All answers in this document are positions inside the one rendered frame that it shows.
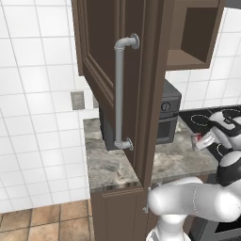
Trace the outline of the grey range hood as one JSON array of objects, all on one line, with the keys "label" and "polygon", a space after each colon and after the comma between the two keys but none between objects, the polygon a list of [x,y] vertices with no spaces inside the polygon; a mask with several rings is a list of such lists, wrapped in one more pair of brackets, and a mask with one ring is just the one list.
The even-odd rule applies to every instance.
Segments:
[{"label": "grey range hood", "polygon": [[241,9],[241,0],[226,0],[225,7]]}]

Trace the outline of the dark brown wall cabinet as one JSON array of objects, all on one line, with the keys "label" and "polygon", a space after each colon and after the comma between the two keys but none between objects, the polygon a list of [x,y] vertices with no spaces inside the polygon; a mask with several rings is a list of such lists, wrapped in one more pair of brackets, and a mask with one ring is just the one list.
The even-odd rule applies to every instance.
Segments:
[{"label": "dark brown wall cabinet", "polygon": [[226,0],[174,0],[168,71],[208,69]]}]

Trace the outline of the dark brown base cabinet door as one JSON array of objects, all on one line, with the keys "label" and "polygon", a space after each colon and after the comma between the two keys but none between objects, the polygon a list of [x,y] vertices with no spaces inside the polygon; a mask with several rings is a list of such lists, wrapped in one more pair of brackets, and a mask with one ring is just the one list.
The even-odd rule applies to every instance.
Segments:
[{"label": "dark brown base cabinet door", "polygon": [[95,241],[146,241],[146,193],[137,186],[91,193]]}]

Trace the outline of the black hob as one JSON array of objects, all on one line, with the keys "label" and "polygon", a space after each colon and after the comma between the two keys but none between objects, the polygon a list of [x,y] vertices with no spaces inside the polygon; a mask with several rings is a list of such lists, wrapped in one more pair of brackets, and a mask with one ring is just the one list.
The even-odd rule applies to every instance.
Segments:
[{"label": "black hob", "polygon": [[[222,110],[228,112],[232,118],[241,117],[241,105],[183,110],[179,112],[179,116],[192,133],[201,133],[204,136],[209,131],[209,117],[213,113]],[[215,157],[217,161],[220,161],[225,154],[230,152],[230,150],[225,148],[222,144],[216,143],[213,143],[211,146],[207,147],[207,150]]]}]

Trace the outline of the red and white can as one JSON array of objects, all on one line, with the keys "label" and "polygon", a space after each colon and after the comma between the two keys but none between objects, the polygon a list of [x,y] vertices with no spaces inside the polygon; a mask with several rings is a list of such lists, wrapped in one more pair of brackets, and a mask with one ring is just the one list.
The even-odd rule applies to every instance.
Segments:
[{"label": "red and white can", "polygon": [[191,136],[192,149],[194,151],[200,151],[202,149],[201,133],[195,133]]}]

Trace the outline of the dark oven front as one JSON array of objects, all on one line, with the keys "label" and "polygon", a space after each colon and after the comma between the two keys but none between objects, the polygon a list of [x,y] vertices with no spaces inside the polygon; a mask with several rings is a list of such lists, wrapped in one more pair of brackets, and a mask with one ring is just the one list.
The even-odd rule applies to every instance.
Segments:
[{"label": "dark oven front", "polygon": [[191,241],[241,241],[241,216],[233,222],[195,217],[188,236]]}]

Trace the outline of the dark grey toaster oven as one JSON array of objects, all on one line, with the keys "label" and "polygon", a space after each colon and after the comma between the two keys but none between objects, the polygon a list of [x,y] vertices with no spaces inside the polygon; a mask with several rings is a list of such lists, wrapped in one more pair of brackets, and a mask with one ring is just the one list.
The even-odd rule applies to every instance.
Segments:
[{"label": "dark grey toaster oven", "polygon": [[[164,82],[162,103],[158,122],[156,144],[171,143],[174,139],[175,128],[179,116],[181,92],[168,80]],[[99,119],[102,138],[108,151],[116,150],[114,146],[115,134],[105,117],[104,111],[99,108]]]}]

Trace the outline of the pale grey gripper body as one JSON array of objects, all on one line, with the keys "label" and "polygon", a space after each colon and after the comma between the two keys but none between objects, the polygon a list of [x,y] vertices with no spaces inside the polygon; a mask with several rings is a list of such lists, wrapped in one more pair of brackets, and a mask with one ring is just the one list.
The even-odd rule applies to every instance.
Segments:
[{"label": "pale grey gripper body", "polygon": [[217,142],[217,137],[213,131],[206,133],[198,142],[197,148],[203,150],[208,146],[211,146],[213,143]]}]

